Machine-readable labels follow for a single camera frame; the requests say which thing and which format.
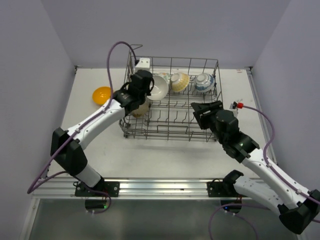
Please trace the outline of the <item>white ribbed bowl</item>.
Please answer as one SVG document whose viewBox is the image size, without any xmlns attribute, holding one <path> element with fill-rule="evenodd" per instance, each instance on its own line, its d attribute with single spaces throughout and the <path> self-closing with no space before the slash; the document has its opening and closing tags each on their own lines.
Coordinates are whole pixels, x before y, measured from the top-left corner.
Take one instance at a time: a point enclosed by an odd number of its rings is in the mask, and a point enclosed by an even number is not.
<svg viewBox="0 0 320 240">
<path fill-rule="evenodd" d="M 162 76 L 159 75 L 153 75 L 153 80 L 154 86 L 147 98 L 152 101 L 160 101 L 167 95 L 169 84 Z"/>
</svg>

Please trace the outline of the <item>orange ribbed bowl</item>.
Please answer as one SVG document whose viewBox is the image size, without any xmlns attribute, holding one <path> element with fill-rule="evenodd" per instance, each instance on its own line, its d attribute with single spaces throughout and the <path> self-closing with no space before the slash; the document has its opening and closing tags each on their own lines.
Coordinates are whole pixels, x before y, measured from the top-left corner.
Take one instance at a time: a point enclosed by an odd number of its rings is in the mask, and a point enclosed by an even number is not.
<svg viewBox="0 0 320 240">
<path fill-rule="evenodd" d="M 102 106 L 111 97 L 113 91 L 109 86 L 101 86 L 92 93 L 92 100 L 95 104 Z"/>
</svg>

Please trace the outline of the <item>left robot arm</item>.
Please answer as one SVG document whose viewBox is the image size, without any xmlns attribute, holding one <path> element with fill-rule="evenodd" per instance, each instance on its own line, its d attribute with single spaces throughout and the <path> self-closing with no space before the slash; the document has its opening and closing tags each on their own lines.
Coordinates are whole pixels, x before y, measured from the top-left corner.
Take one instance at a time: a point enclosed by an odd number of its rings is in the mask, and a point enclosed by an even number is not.
<svg viewBox="0 0 320 240">
<path fill-rule="evenodd" d="M 153 75 L 147 70 L 138 70 L 130 79 L 85 120 L 67 130 L 59 127 L 52 134 L 51 157 L 95 197 L 103 193 L 103 177 L 90 166 L 84 150 L 110 125 L 138 109 L 154 85 Z"/>
</svg>

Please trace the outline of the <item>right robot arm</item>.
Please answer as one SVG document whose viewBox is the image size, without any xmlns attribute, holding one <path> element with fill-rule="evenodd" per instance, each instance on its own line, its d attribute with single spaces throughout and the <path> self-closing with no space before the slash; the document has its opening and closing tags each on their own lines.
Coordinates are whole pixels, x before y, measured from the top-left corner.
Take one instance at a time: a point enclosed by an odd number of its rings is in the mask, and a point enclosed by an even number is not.
<svg viewBox="0 0 320 240">
<path fill-rule="evenodd" d="M 225 153 L 253 171 L 263 181 L 261 185 L 240 171 L 233 170 L 223 179 L 227 196 L 249 197 L 278 215 L 280 222 L 292 233 L 300 235 L 320 213 L 320 192 L 310 190 L 285 173 L 267 156 L 267 148 L 240 131 L 235 109 L 245 107 L 234 102 L 226 110 L 221 101 L 191 103 L 193 115 L 202 130 L 211 130 Z"/>
</svg>

